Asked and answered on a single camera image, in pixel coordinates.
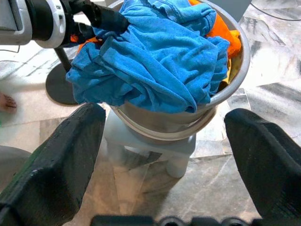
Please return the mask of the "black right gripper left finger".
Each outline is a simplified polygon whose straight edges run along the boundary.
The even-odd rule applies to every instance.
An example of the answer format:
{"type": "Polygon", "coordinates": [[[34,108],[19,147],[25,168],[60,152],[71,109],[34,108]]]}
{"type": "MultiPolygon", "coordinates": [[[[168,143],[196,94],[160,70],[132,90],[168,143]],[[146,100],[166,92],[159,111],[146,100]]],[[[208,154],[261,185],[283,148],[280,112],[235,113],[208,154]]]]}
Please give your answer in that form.
{"type": "Polygon", "coordinates": [[[25,162],[0,194],[3,226],[61,226],[78,213],[105,125],[95,103],[78,108],[25,162]]]}

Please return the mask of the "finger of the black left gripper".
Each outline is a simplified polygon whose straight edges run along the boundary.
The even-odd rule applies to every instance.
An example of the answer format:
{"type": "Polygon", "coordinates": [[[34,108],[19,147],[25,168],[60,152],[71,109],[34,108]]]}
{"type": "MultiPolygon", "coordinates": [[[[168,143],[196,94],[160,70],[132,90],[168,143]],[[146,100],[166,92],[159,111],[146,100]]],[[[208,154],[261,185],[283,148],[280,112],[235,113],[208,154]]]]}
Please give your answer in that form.
{"type": "Polygon", "coordinates": [[[94,28],[123,33],[129,26],[129,21],[119,12],[99,6],[89,0],[83,1],[81,11],[94,28]]]}

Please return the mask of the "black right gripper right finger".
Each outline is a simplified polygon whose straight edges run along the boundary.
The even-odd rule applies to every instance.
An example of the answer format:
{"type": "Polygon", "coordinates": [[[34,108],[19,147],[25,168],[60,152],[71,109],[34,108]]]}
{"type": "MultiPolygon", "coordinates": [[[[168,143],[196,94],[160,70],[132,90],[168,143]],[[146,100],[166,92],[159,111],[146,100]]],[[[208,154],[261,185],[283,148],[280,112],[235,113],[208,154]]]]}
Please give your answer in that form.
{"type": "Polygon", "coordinates": [[[301,217],[301,148],[277,124],[243,108],[224,118],[240,176],[262,218],[301,217]]]}

